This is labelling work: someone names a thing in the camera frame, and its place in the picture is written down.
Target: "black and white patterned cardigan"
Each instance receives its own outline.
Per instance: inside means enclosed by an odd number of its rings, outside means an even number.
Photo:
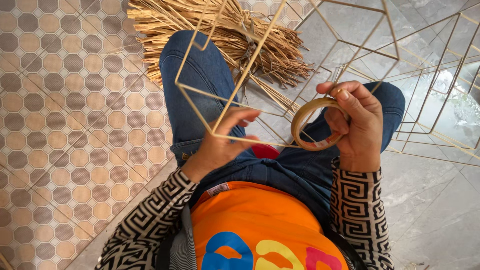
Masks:
[[[354,173],[337,166],[335,158],[330,196],[332,229],[355,248],[368,269],[393,270],[388,226],[380,200],[381,171]],[[190,212],[185,206],[196,187],[181,168],[172,172],[118,225],[105,243],[96,269],[197,269]],[[180,215],[183,228],[179,227]],[[183,236],[169,250],[170,265],[157,266],[160,243],[179,230]],[[353,269],[345,252],[342,254]]]

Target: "patterned sleeve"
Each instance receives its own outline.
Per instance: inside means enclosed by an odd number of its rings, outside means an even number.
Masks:
[[[154,270],[159,243],[173,232],[196,187],[180,168],[172,172],[120,222],[95,269]]]
[[[347,172],[332,160],[330,195],[332,226],[358,252],[368,269],[393,270],[384,203],[380,199],[381,169],[376,172]]]

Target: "hand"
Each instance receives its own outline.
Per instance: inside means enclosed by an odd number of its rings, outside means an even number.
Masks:
[[[218,125],[216,134],[228,135],[235,125],[246,127],[248,122],[253,122],[259,114],[260,112],[254,109],[230,107]],[[213,128],[215,123],[216,120],[210,122],[210,128]],[[259,140],[253,135],[247,135],[244,138]],[[182,171],[191,181],[198,183],[209,172],[227,164],[253,144],[244,141],[231,143],[230,139],[214,137],[206,132],[198,151],[188,158],[182,166]]]
[[[349,172],[375,172],[380,169],[382,148],[382,105],[360,82],[332,82],[317,85],[317,92],[329,90],[351,117],[350,124],[340,110],[329,107],[325,120],[332,129],[343,134],[336,144],[340,150],[340,169]]]

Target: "person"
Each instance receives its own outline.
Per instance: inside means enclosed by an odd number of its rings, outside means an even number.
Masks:
[[[380,200],[380,153],[399,126],[401,91],[382,83],[319,84],[351,116],[323,110],[305,127],[322,140],[344,134],[321,151],[286,147],[258,159],[251,143],[211,136],[174,80],[193,31],[173,34],[160,70],[178,168],[136,206],[108,239],[97,269],[394,269]],[[197,33],[195,41],[207,37]],[[228,98],[232,74],[210,41],[192,47],[179,82]],[[188,92],[210,125],[225,102]],[[259,111],[231,106],[218,125],[245,137]]]

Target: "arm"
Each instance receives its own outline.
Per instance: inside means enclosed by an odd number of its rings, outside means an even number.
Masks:
[[[330,195],[332,225],[360,254],[369,269],[394,269],[388,226],[380,199],[382,172],[352,173],[332,161]]]
[[[196,187],[180,168],[172,172],[120,222],[106,242],[96,269],[117,269],[121,265],[152,269],[156,248],[172,232]]]
[[[259,114],[256,110],[231,107],[218,125],[217,133],[228,135],[235,125],[245,127],[246,121],[254,121]],[[255,136],[245,138],[258,140]],[[229,139],[206,133],[198,151],[182,168],[171,173],[122,220],[105,243],[96,269],[154,269],[157,248],[176,230],[178,216],[200,180],[251,145],[244,141],[231,143]]]
[[[356,249],[371,270],[392,270],[383,202],[380,200],[380,151],[383,114],[380,102],[359,82],[336,86],[327,82],[317,92],[330,93],[350,116],[329,108],[325,119],[343,134],[337,143],[340,158],[332,161],[330,216],[336,231]]]

